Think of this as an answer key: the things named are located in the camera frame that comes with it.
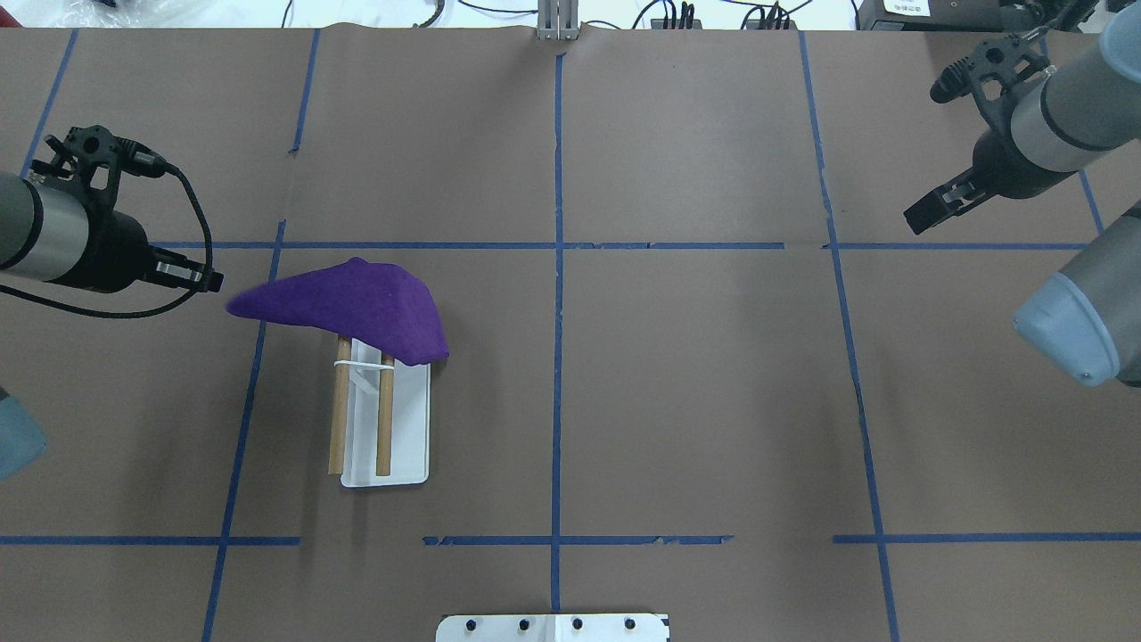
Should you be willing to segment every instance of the black box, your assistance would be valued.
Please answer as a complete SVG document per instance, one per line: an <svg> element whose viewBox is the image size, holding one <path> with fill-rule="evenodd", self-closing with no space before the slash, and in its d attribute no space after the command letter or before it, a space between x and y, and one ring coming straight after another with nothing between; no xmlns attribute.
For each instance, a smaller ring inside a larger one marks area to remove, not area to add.
<svg viewBox="0 0 1141 642"><path fill-rule="evenodd" d="M926 7L930 16L909 13ZM864 0L865 31L1003 31L998 0Z"/></svg>

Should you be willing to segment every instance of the white label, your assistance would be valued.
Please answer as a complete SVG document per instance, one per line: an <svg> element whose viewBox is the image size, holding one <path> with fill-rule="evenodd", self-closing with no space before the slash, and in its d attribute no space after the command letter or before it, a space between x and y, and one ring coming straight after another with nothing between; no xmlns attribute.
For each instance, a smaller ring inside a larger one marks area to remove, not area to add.
<svg viewBox="0 0 1141 642"><path fill-rule="evenodd" d="M901 16L931 16L928 0L883 0L883 8Z"/></svg>

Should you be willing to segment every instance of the white bracket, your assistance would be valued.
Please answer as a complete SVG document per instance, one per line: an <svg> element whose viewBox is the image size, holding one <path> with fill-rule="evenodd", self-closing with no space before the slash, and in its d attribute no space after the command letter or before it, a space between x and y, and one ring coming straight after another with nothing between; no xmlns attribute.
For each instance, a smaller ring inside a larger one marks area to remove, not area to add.
<svg viewBox="0 0 1141 642"><path fill-rule="evenodd" d="M654 613L450 616L436 642L670 642L669 623Z"/></svg>
<svg viewBox="0 0 1141 642"><path fill-rule="evenodd" d="M539 0L540 40L578 40L578 0Z"/></svg>

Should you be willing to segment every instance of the metal stand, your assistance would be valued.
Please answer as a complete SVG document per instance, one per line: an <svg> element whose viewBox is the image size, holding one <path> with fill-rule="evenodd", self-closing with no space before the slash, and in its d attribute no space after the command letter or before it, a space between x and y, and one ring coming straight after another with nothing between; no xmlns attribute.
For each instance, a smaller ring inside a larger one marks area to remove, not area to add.
<svg viewBox="0 0 1141 642"><path fill-rule="evenodd" d="M540 40L578 40L578 0L539 0Z"/></svg>

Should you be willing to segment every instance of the white plate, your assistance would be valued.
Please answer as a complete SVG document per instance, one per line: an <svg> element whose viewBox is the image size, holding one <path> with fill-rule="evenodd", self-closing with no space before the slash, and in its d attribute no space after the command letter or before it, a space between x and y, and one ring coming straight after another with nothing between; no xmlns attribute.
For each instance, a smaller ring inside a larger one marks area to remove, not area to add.
<svg viewBox="0 0 1141 642"><path fill-rule="evenodd" d="M353 361L380 364L380 351L353 340ZM423 483L428 479L431 367L396 363L393 380L393 474L377 476L380 371L349 368L345 471L341 486L365 488Z"/></svg>

